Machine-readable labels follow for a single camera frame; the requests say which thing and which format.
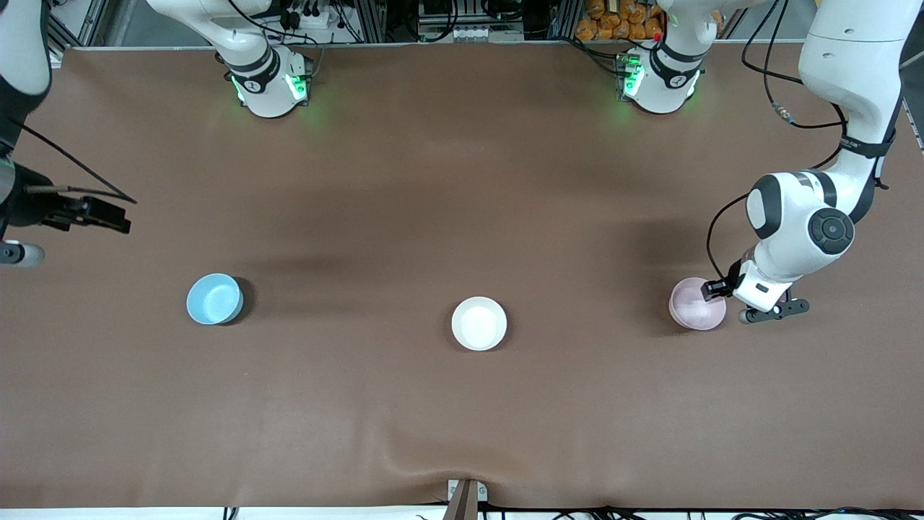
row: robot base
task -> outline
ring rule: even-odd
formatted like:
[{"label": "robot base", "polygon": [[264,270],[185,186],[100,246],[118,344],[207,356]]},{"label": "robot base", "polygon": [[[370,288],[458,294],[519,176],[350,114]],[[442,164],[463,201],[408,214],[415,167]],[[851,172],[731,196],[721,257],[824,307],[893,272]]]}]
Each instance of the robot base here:
[{"label": "robot base", "polygon": [[672,89],[651,70],[650,51],[636,48],[627,55],[629,63],[620,68],[629,75],[616,80],[621,99],[631,100],[641,109],[653,114],[669,114],[679,109],[693,95],[699,72],[690,80],[684,78],[685,84],[680,88]]},{"label": "robot base", "polygon": [[284,46],[274,46],[279,53],[279,71],[261,93],[252,93],[245,85],[237,84],[237,98],[261,118],[279,118],[299,105],[308,104],[311,88],[311,72],[314,64],[305,56]]}]

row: wire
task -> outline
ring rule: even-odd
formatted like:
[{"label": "wire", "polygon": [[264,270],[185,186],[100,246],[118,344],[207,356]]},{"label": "wire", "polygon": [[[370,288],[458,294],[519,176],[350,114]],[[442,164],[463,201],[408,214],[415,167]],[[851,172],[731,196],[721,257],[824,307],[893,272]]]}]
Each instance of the wire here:
[{"label": "wire", "polygon": [[123,192],[122,190],[119,190],[119,189],[115,186],[115,184],[113,184],[112,182],[109,182],[108,180],[104,179],[102,175],[96,173],[96,172],[93,171],[90,167],[88,167],[87,165],[85,165],[85,164],[83,164],[82,162],[80,162],[80,160],[77,159],[74,155],[71,155],[67,150],[65,150],[64,148],[58,146],[57,143],[55,143],[54,141],[52,141],[52,140],[48,139],[47,137],[41,135],[38,131],[29,128],[28,126],[26,126],[25,123],[20,123],[19,121],[16,121],[16,120],[13,119],[13,118],[6,118],[6,119],[9,120],[9,122],[13,123],[14,125],[16,125],[16,126],[20,127],[21,129],[25,130],[26,132],[32,134],[33,137],[38,138],[40,141],[42,141],[42,142],[44,142],[45,144],[47,144],[47,145],[51,146],[52,148],[54,148],[59,154],[63,155],[64,157],[67,157],[68,159],[71,160],[71,162],[73,162],[75,165],[79,166],[83,171],[89,173],[91,177],[93,177],[94,179],[100,181],[100,182],[102,183],[103,186],[105,186],[106,188],[109,188],[110,190],[112,190],[113,192],[115,192],[115,193],[107,193],[109,196],[115,197],[116,199],[121,199],[121,200],[123,200],[123,201],[129,202],[129,203],[132,203],[132,204],[137,204],[137,203],[138,203],[138,201],[136,201],[135,199],[129,197],[125,192]]},{"label": "wire", "polygon": [[104,192],[103,190],[92,190],[90,188],[78,188],[75,186],[26,186],[25,192],[29,194],[63,193],[63,192],[88,193],[90,195],[101,195],[103,197],[114,197],[119,200],[125,200],[122,197],[112,192]]},{"label": "wire", "polygon": [[334,11],[337,12],[337,16],[340,17],[340,21],[346,26],[346,31],[349,32],[349,35],[353,37],[353,40],[356,43],[362,43],[362,38],[359,37],[359,34],[353,29],[353,24],[350,23],[347,15],[345,14],[346,10],[343,7],[343,4],[340,3],[340,0],[333,0],[332,5],[334,6]]},{"label": "wire", "polygon": [[411,20],[414,17],[411,16],[411,13],[408,7],[414,4],[414,0],[407,0],[405,2],[405,28],[407,29],[407,32],[409,32],[410,35],[414,38],[415,41],[422,42],[422,43],[439,42],[440,40],[442,40],[446,36],[449,36],[453,32],[453,29],[456,28],[456,23],[459,20],[459,7],[456,4],[456,0],[446,0],[446,1],[449,2],[449,10],[446,11],[446,27],[445,29],[443,29],[443,32],[439,34],[439,36],[437,36],[436,38],[432,38],[432,39],[427,38],[426,36],[421,36],[413,27],[411,27]]},{"label": "wire", "polygon": [[715,214],[715,217],[712,218],[712,222],[709,223],[709,231],[706,232],[706,255],[709,257],[709,263],[712,264],[712,268],[715,269],[715,273],[719,275],[720,279],[725,279],[725,275],[722,274],[722,271],[719,269],[719,266],[715,263],[715,258],[712,257],[712,229],[715,228],[715,223],[719,221],[719,217],[722,216],[722,213],[728,210],[735,204],[740,203],[741,201],[748,198],[750,192],[741,195],[734,199],[734,201],[722,206],[722,209],[719,210],[719,213]]},{"label": "wire", "polygon": [[625,76],[625,75],[626,75],[625,72],[621,72],[621,71],[616,70],[616,69],[614,69],[614,68],[609,68],[609,67],[607,67],[606,65],[604,65],[603,63],[601,63],[600,60],[597,59],[598,57],[599,57],[599,58],[605,58],[605,59],[611,59],[611,60],[612,60],[612,59],[616,59],[616,55],[615,55],[615,54],[609,55],[609,54],[606,54],[606,53],[601,52],[601,51],[595,51],[595,50],[593,50],[593,49],[588,48],[584,43],[582,43],[582,42],[580,42],[580,41],[578,41],[578,40],[575,40],[574,38],[568,38],[567,36],[556,36],[556,37],[553,38],[553,39],[554,39],[554,40],[560,40],[560,41],[562,41],[562,42],[571,43],[571,44],[572,44],[574,47],[576,47],[578,50],[580,50],[581,52],[583,52],[584,54],[586,54],[586,55],[590,58],[590,60],[593,61],[594,65],[596,65],[597,67],[599,67],[601,70],[604,70],[604,71],[606,71],[606,72],[608,72],[608,73],[610,73],[610,74],[613,74],[614,76]]},{"label": "wire", "polygon": [[767,14],[764,15],[763,19],[760,21],[760,24],[757,26],[757,29],[755,29],[754,32],[751,34],[750,38],[748,38],[748,42],[745,43],[744,49],[741,50],[741,63],[744,64],[745,67],[751,70],[754,70],[755,72],[759,72],[763,76],[763,90],[767,94],[767,100],[770,101],[770,104],[771,106],[773,106],[773,109],[776,111],[777,115],[779,115],[780,118],[786,121],[786,123],[798,129],[803,129],[803,130],[826,129],[826,128],[840,126],[842,129],[842,133],[846,133],[846,119],[844,117],[844,113],[841,110],[840,106],[834,103],[831,103],[831,106],[834,108],[834,111],[837,113],[838,121],[831,122],[831,123],[821,123],[817,125],[803,125],[793,120],[792,117],[790,117],[789,112],[784,107],[777,104],[776,100],[773,99],[773,94],[770,92],[769,78],[777,78],[780,80],[791,81],[799,85],[804,84],[802,80],[799,78],[795,78],[793,76],[789,76],[786,74],[780,74],[780,73],[773,72],[770,70],[770,56],[773,52],[773,44],[776,42],[776,35],[777,33],[779,33],[780,27],[783,24],[783,17],[786,13],[786,8],[789,7],[789,0],[783,1],[783,7],[780,9],[780,16],[777,17],[776,19],[776,24],[773,27],[773,33],[770,37],[770,41],[767,43],[767,52],[764,54],[763,68],[759,68],[756,65],[753,65],[752,63],[748,62],[748,49],[750,48],[751,44],[754,43],[754,39],[757,37],[758,33],[763,28],[763,26],[770,19],[770,16],[776,10],[776,7],[779,5],[779,3],[780,3],[780,0],[773,1],[770,8],[767,9]]},{"label": "wire", "polygon": [[327,52],[327,49],[321,47],[321,55],[318,56],[318,61],[314,62],[314,66],[311,67],[311,77],[314,78],[318,75],[318,72],[321,72],[321,62],[324,61],[324,53]]},{"label": "wire", "polygon": [[500,12],[491,10],[488,7],[488,0],[481,0],[481,10],[484,11],[484,14],[488,15],[489,17],[493,19],[499,20],[499,21],[514,21],[516,19],[523,18],[523,8],[522,7],[517,11],[500,13]]},{"label": "wire", "polygon": [[240,7],[238,7],[237,4],[234,3],[234,0],[228,0],[228,4],[230,4],[231,7],[233,7],[234,10],[236,10],[237,13],[238,13],[241,17],[243,17],[246,21],[248,21],[248,22],[250,23],[250,25],[254,25],[254,26],[256,26],[256,27],[259,27],[259,28],[263,29],[264,31],[269,31],[269,32],[272,32],[272,33],[275,33],[275,34],[279,34],[280,36],[283,36],[283,37],[289,36],[289,37],[291,37],[291,38],[302,38],[303,40],[305,40],[305,43],[311,42],[311,43],[312,43],[313,45],[315,45],[315,46],[318,45],[318,41],[315,40],[314,38],[311,38],[311,37],[310,37],[309,35],[307,35],[307,34],[295,34],[294,32],[277,31],[276,29],[273,29],[272,27],[267,27],[267,26],[265,26],[265,25],[261,25],[260,23],[257,23],[256,20],[254,20],[254,19],[252,19],[251,17],[247,16],[247,15],[244,13],[244,11],[240,10]]}]

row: brown tabletop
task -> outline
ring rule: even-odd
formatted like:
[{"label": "brown tabletop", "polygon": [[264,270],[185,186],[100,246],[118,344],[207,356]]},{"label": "brown tabletop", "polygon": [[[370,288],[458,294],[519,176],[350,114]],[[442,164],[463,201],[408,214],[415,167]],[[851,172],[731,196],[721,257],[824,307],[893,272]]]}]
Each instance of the brown tabletop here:
[{"label": "brown tabletop", "polygon": [[[798,46],[774,61],[795,71]],[[210,52],[69,52],[30,124],[140,201],[131,234],[11,229],[43,267],[0,272],[0,505],[924,508],[924,165],[904,115],[813,310],[691,333],[674,284],[708,277],[709,220],[837,129],[787,127],[717,45],[654,116],[575,49],[332,50],[311,105],[261,120]],[[804,123],[833,111],[774,93]],[[16,159],[95,187],[23,136]],[[737,208],[725,267],[755,242]],[[184,301],[225,272],[230,327]],[[511,320],[454,344],[472,295]]]}]

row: green led light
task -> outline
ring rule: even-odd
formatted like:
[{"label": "green led light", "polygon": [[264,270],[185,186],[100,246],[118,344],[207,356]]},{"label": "green led light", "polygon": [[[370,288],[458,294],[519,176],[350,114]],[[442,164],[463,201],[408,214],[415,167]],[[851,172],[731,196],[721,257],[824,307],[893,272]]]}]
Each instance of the green led light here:
[{"label": "green led light", "polygon": [[699,71],[697,70],[697,73],[693,76],[693,79],[690,80],[690,88],[687,91],[687,97],[693,95],[693,92],[696,91],[696,80],[698,79],[699,79]]},{"label": "green led light", "polygon": [[289,90],[292,91],[292,95],[296,99],[305,99],[305,80],[299,76],[293,78],[286,74],[286,83],[288,83]]},{"label": "green led light", "polygon": [[234,88],[237,91],[237,99],[239,99],[241,103],[245,103],[244,93],[240,91],[240,84],[237,83],[237,79],[234,76],[231,77],[231,82],[234,83]]},{"label": "green led light", "polygon": [[623,93],[628,96],[634,96],[638,93],[638,86],[641,84],[642,79],[645,78],[645,68],[641,65],[637,65],[635,72],[629,75],[626,78],[626,86],[623,89]]}]

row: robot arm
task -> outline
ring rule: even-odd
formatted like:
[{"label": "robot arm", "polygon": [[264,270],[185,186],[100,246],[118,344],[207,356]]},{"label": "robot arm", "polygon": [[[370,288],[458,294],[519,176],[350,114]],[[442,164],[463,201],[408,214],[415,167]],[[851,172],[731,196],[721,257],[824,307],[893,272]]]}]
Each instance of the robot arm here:
[{"label": "robot arm", "polygon": [[[48,9],[46,1],[0,0],[0,239],[8,225],[63,231],[93,225],[128,233],[124,209],[95,197],[60,195],[47,177],[12,160],[26,116],[51,86]],[[37,245],[0,241],[0,265],[37,266],[43,259]]]},{"label": "robot arm", "polygon": [[715,41],[718,26],[712,12],[755,6],[764,0],[659,0],[667,13],[662,41],[652,49],[637,47],[635,80],[624,96],[655,114],[674,112],[693,95],[699,66]]},{"label": "robot arm", "polygon": [[799,58],[799,74],[820,98],[848,119],[833,167],[760,178],[747,201],[760,241],[729,275],[703,286],[707,298],[734,295],[748,321],[781,317],[780,299],[793,282],[840,258],[866,215],[894,136],[901,80],[899,56],[920,0],[823,2]]},{"label": "robot arm", "polygon": [[261,118],[278,118],[308,102],[311,63],[287,47],[270,45],[266,36],[238,13],[256,15],[269,9],[271,3],[148,0],[155,11],[193,29],[215,47],[230,70],[241,104]]}]

